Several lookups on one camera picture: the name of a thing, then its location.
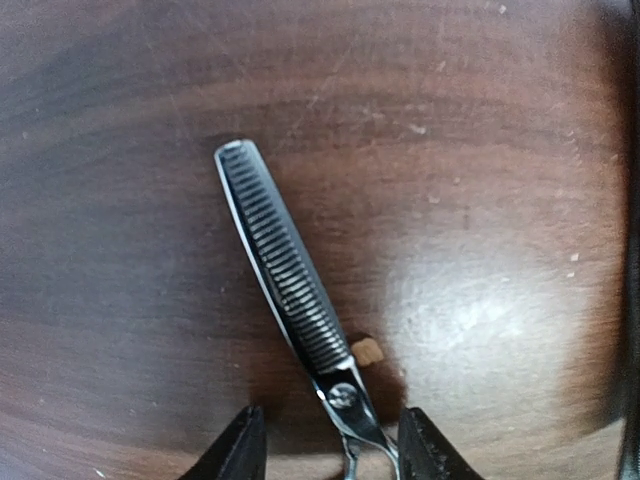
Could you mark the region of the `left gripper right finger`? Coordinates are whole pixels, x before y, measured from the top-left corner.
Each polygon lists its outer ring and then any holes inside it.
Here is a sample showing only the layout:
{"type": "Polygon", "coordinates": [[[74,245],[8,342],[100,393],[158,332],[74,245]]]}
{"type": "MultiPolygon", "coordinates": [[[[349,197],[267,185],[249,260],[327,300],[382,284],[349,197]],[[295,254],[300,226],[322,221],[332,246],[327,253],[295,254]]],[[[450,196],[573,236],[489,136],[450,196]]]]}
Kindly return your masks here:
{"type": "Polygon", "coordinates": [[[402,410],[397,445],[402,480],[483,480],[420,408],[402,410]]]}

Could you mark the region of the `black zippered tool case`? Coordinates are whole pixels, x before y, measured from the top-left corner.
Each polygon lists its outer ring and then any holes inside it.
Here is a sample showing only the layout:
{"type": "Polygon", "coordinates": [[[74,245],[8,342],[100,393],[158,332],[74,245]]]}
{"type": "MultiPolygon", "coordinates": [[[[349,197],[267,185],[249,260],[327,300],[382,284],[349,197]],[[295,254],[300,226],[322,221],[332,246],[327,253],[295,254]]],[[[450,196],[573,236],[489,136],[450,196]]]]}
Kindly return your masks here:
{"type": "Polygon", "coordinates": [[[631,1],[634,33],[633,139],[629,163],[626,250],[626,420],[618,479],[639,478],[639,2],[631,1]]]}

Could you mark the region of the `silver thinning scissors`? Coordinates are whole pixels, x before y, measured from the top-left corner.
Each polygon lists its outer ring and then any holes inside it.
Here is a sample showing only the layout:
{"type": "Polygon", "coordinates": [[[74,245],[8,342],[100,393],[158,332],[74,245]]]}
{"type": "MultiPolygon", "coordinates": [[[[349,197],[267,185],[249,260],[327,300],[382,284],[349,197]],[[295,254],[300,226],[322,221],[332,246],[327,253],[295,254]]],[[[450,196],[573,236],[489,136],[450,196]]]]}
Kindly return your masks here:
{"type": "Polygon", "coordinates": [[[362,446],[381,450],[400,471],[338,315],[255,143],[238,139],[214,153],[227,203],[266,301],[316,396],[341,435],[345,478],[362,446]]]}

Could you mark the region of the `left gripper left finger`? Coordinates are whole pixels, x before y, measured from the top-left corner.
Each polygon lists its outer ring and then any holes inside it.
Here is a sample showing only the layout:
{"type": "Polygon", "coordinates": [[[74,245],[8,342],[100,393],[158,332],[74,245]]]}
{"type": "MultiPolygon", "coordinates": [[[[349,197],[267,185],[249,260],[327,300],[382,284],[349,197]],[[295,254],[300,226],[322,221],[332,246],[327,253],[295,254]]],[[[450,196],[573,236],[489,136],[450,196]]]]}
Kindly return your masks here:
{"type": "Polygon", "coordinates": [[[179,480],[264,480],[266,462],[263,410],[247,406],[179,480]]]}

